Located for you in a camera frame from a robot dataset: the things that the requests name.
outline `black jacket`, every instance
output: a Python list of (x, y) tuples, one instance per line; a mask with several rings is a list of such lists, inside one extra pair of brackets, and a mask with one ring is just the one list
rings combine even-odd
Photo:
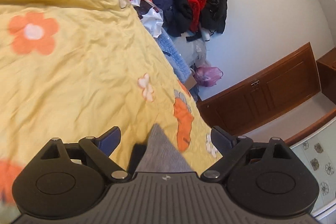
[(173, 0), (171, 7), (172, 15), (168, 23), (167, 33), (173, 37), (180, 37), (181, 33), (186, 32), (193, 20), (193, 11), (187, 0)]
[(223, 33), (227, 13), (227, 0), (207, 0), (201, 11), (200, 22), (203, 28)]

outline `gray sock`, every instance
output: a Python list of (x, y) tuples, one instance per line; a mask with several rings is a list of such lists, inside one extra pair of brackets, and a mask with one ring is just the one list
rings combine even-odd
[(168, 140), (162, 128), (154, 124), (148, 138), (147, 150), (136, 172), (183, 173), (193, 170)]

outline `yellow blanket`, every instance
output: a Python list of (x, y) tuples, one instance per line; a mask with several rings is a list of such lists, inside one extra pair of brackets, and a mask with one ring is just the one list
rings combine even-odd
[(197, 173), (220, 156), (193, 98), (125, 0), (0, 0), (0, 196), (52, 137), (120, 127), (126, 169), (158, 123)]

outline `wooden baseboard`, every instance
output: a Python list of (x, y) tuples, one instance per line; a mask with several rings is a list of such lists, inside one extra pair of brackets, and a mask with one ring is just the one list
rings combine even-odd
[(330, 122), (333, 118), (336, 117), (336, 108), (332, 111), (324, 115), (321, 119), (314, 122), (312, 125), (308, 126), (304, 130), (300, 131), (299, 133), (295, 134), (294, 136), (285, 140), (286, 145), (291, 146), (296, 144), (297, 142), (301, 141), (302, 139), (308, 137), (309, 135), (313, 134), (316, 130), (324, 126), (326, 123)]

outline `wooden trim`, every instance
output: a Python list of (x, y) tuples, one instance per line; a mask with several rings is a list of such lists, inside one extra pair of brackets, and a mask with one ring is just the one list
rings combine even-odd
[(324, 126), (327, 122), (330, 122), (335, 117), (336, 117), (336, 108), (334, 108), (332, 111), (324, 115), (321, 119), (317, 120), (312, 125), (305, 128), (304, 130), (286, 139), (285, 140), (286, 145), (291, 146), (291, 145), (296, 144), (297, 142), (308, 137), (309, 135), (314, 133), (316, 130)]
[(248, 83), (253, 83), (257, 80), (257, 78), (261, 78), (263, 75), (267, 74), (269, 71), (272, 71), (274, 68), (278, 67), (279, 65), (287, 62), (288, 60), (290, 60), (291, 58), (295, 57), (296, 55), (300, 54), (301, 52), (303, 52), (304, 50), (310, 50), (311, 51), (311, 54), (313, 55), (313, 59), (315, 60), (314, 58), (314, 54), (311, 50), (311, 46), (310, 46), (310, 42), (306, 43), (305, 45), (303, 45), (302, 47), (298, 48), (296, 51), (290, 53), (289, 55), (285, 56), (284, 58), (280, 59), (279, 61), (273, 63), (272, 65), (268, 66), (267, 68), (257, 72), (256, 74), (246, 78), (245, 80), (239, 82), (238, 84), (236, 85), (233, 85), (232, 87), (229, 87), (228, 89), (226, 90), (223, 90), (222, 92), (202, 101), (201, 99), (199, 99), (199, 101), (197, 101), (197, 105), (198, 106), (202, 106), (204, 104), (209, 104), (211, 103), (212, 101), (214, 100), (217, 100), (219, 97), (229, 93), (229, 92), (232, 92)]

